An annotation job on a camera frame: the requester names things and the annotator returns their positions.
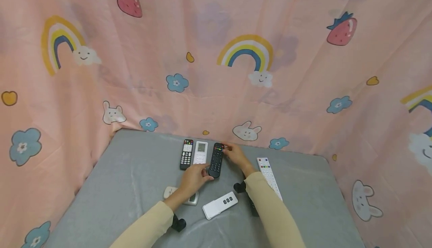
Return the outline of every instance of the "hand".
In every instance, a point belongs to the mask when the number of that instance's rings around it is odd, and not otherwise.
[[[173,212],[179,206],[195,194],[204,183],[214,180],[213,177],[207,174],[206,168],[210,164],[195,164],[191,165],[182,176],[179,188],[164,200],[165,204],[171,208]]]
[[[178,191],[184,194],[186,199],[195,194],[204,183],[214,180],[207,174],[207,166],[210,164],[194,164],[184,172]]]
[[[250,174],[256,171],[254,166],[250,163],[250,161],[243,153],[241,146],[228,142],[222,142],[222,144],[226,146],[222,150],[224,154],[227,155],[231,159],[231,161],[233,161],[233,163],[239,166],[245,177],[248,177]]]

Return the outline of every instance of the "black object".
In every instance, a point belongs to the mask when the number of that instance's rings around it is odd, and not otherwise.
[[[177,232],[182,231],[186,227],[186,221],[184,219],[178,219],[177,215],[174,214],[172,219],[171,228]]]
[[[238,194],[246,192],[246,183],[245,183],[245,181],[242,181],[242,183],[236,183],[234,185],[234,190]],[[250,212],[252,213],[252,216],[253,217],[259,217],[260,215],[258,214],[258,211],[256,211],[257,209],[255,208],[254,202],[250,199],[249,195],[247,195],[247,198],[249,199],[249,206],[250,206],[250,210],[251,210]]]
[[[221,143],[215,143],[213,147],[213,154],[211,154],[211,162],[210,168],[208,169],[208,174],[213,178],[218,178],[221,175],[221,166],[222,166],[222,156],[224,153],[222,150],[224,149],[224,145]]]
[[[183,149],[181,150],[180,155],[180,169],[186,170],[192,163],[192,150],[194,148],[194,141],[191,139],[185,139],[183,142]],[[185,145],[190,145],[190,152],[184,151]]]

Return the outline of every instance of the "person's left hand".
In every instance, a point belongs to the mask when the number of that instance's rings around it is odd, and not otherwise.
[[[186,199],[195,194],[204,183],[214,180],[213,177],[207,174],[207,166],[210,166],[210,164],[194,164],[184,172],[177,191],[181,192]]]

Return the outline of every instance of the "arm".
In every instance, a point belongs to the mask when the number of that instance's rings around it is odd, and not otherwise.
[[[150,248],[173,223],[174,212],[195,194],[204,183],[213,180],[208,176],[208,164],[192,165],[183,174],[179,188],[164,202],[158,202],[147,213],[126,229],[110,248]]]
[[[295,220],[284,203],[268,185],[264,175],[257,172],[238,145],[225,143],[224,150],[246,177],[246,191],[261,218],[265,233],[273,248],[305,248]]]

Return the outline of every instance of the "rainbow print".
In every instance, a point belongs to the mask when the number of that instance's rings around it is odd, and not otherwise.
[[[42,58],[51,76],[54,76],[62,67],[57,52],[63,42],[67,43],[73,52],[79,46],[85,46],[83,36],[69,21],[54,15],[45,22],[42,33]]]
[[[423,106],[432,112],[432,85],[407,95],[401,99],[401,103],[408,108],[409,113],[418,106]],[[424,132],[424,134],[432,137],[432,128]]]
[[[217,64],[219,66],[233,66],[240,55],[247,54],[255,60],[255,71],[268,71],[273,62],[273,47],[264,38],[255,34],[245,34],[231,40],[222,49]]]

